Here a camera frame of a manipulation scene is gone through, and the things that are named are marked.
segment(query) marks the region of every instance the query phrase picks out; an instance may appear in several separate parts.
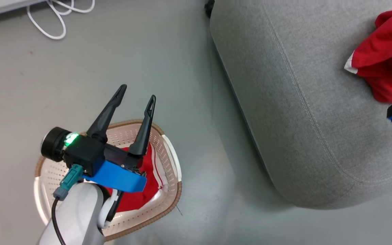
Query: laundry basket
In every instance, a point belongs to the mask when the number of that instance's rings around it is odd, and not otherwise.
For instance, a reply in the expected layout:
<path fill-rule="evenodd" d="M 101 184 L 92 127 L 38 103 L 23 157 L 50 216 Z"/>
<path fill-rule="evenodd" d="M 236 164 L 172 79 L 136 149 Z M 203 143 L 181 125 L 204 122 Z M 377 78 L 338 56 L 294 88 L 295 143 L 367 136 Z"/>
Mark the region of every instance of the laundry basket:
<path fill-rule="evenodd" d="M 142 120 L 131 120 L 111 124 L 107 130 L 109 144 L 120 148 L 134 142 Z M 152 124 L 149 142 L 159 156 L 157 169 L 163 169 L 166 180 L 162 188 L 143 207 L 137 210 L 115 214 L 109 228 L 103 230 L 107 241 L 136 231 L 168 214 L 177 205 L 181 196 L 181 167 L 175 149 L 164 132 Z M 34 198 L 37 210 L 45 224 L 48 224 L 51 206 L 54 201 L 53 191 L 59 186 L 68 168 L 64 162 L 56 163 L 50 159 L 39 158 L 34 180 Z"/>

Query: white cable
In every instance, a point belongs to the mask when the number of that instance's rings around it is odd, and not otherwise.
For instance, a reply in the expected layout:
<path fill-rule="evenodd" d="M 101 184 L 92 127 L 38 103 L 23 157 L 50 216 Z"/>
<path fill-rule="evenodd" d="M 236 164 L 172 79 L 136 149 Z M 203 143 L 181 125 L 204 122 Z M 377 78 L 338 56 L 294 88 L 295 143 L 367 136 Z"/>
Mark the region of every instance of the white cable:
<path fill-rule="evenodd" d="M 63 19 L 61 18 L 62 15 L 68 15 L 70 13 L 72 13 L 72 11 L 78 12 L 78 13 L 82 13 L 82 14 L 86 14 L 89 13 L 93 10 L 93 8 L 95 7 L 95 0 L 92 0 L 92 5 L 90 6 L 90 8 L 86 9 L 86 10 L 82 10 L 82 9 L 77 9 L 74 7 L 75 5 L 75 0 L 71 0 L 70 1 L 70 6 L 66 5 L 58 0 L 46 0 L 46 2 L 48 3 L 48 5 L 50 6 L 50 8 L 52 9 L 52 11 L 57 15 L 57 18 L 59 18 L 61 26 L 63 27 L 63 33 L 60 36 L 52 36 L 50 34 L 48 34 L 47 32 L 45 32 L 40 26 L 39 24 L 36 23 L 36 21 L 33 19 L 33 16 L 31 16 L 31 12 L 30 12 L 30 6 L 27 6 L 27 15 L 30 18 L 31 22 L 33 22 L 33 24 L 37 27 L 37 29 L 39 29 L 39 31 L 41 33 L 43 33 L 45 36 L 54 39 L 54 40 L 60 40 L 62 38 L 64 38 L 66 36 L 66 24 L 64 23 Z M 58 11 L 53 3 L 57 3 L 58 5 L 61 5 L 65 8 L 67 8 L 67 11 L 65 12 L 60 12 Z"/>

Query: black camera lens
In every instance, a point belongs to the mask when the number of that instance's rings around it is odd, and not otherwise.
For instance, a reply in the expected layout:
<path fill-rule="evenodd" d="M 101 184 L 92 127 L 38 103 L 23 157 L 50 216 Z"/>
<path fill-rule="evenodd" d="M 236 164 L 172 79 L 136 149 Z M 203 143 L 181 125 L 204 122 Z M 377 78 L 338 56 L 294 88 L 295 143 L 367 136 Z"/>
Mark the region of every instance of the black camera lens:
<path fill-rule="evenodd" d="M 70 133 L 72 132 L 60 127 L 51 129 L 45 138 L 43 138 L 42 145 L 40 146 L 40 153 L 42 153 L 42 156 L 55 162 L 63 160 L 64 141 L 66 136 Z"/>

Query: cable connector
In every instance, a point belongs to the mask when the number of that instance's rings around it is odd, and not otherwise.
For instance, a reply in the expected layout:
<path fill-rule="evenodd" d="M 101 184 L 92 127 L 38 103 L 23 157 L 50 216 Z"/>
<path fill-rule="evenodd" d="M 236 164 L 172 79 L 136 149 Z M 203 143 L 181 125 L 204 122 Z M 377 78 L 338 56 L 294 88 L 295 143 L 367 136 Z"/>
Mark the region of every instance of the cable connector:
<path fill-rule="evenodd" d="M 78 164 L 72 165 L 69 172 L 67 172 L 66 176 L 60 181 L 60 186 L 52 194 L 54 198 L 59 197 L 59 199 L 63 201 L 69 193 L 69 190 L 81 179 L 82 175 L 83 167 Z"/>

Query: gray ottoman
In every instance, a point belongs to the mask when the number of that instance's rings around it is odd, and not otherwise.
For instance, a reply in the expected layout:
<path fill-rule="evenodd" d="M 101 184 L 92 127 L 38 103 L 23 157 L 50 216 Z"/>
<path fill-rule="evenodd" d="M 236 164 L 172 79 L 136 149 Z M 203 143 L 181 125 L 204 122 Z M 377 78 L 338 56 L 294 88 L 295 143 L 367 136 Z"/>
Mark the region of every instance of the gray ottoman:
<path fill-rule="evenodd" d="M 278 191 L 344 208 L 392 189 L 387 104 L 344 71 L 392 0 L 216 0 L 211 33 Z"/>

